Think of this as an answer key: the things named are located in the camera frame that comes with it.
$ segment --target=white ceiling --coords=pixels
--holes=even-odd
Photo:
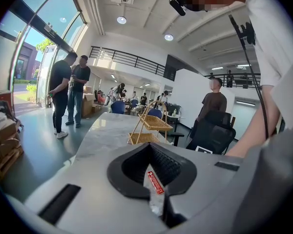
[[[125,83],[128,85],[132,85],[135,87],[143,86],[142,89],[147,89],[151,91],[158,92],[160,90],[160,84],[153,80],[149,80],[140,76],[135,76],[129,73],[117,71],[117,70],[111,70],[107,68],[99,68],[94,66],[89,66],[91,69],[91,72],[100,77],[101,79],[114,81],[117,80],[117,83]]]
[[[119,5],[111,0],[98,0],[103,29],[151,41],[156,46],[163,45],[165,34],[172,34],[174,41],[170,44],[179,44],[189,51],[208,72],[213,67],[225,67],[227,64],[246,64],[241,44],[228,17],[232,14],[238,25],[245,25],[249,17],[244,4],[236,2],[210,12],[187,10],[186,15],[181,17],[168,1],[134,0],[133,4]],[[90,6],[86,0],[78,2]],[[125,25],[117,23],[119,16],[126,17]],[[256,64],[253,46],[247,45],[247,49],[251,63]]]

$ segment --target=black railing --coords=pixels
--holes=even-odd
[[[215,78],[220,78],[224,87],[242,87],[242,88],[255,88],[255,82],[251,73],[231,73],[231,74],[218,74],[213,75]],[[258,85],[260,85],[260,73],[255,73],[255,78]]]
[[[164,76],[165,66],[127,52],[91,46],[90,58],[110,60]]]

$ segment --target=white partition wall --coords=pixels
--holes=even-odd
[[[186,69],[177,71],[170,102],[181,106],[181,115],[185,118],[180,120],[182,124],[193,126],[202,109],[202,101],[210,92],[208,78]],[[231,114],[235,95],[225,87],[220,92],[227,98],[226,112]]]

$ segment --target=sky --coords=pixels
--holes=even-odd
[[[34,12],[42,5],[45,0],[23,0]],[[58,35],[62,35],[66,27],[76,15],[77,9],[73,0],[49,0],[37,13],[37,15],[46,23],[52,25],[52,29],[57,32]],[[83,24],[80,18],[74,22],[72,28],[66,35],[67,42],[72,41],[71,38],[76,35],[77,29]],[[3,30],[15,37],[17,37],[19,31],[22,31],[26,26],[26,23],[15,16],[12,12],[8,11],[0,23],[0,30]],[[25,42],[36,46],[41,43],[45,37],[31,28],[25,39]],[[36,60],[41,61],[43,53],[38,51]]]

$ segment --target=black hair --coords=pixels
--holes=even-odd
[[[70,52],[70,53],[68,53],[68,55],[66,57],[76,59],[78,57],[78,55],[75,52]]]
[[[220,84],[220,87],[222,87],[223,81],[220,78],[214,78],[214,80],[217,80],[219,82],[219,84]]]
[[[85,55],[81,56],[80,58],[88,60],[88,56],[85,56]]]

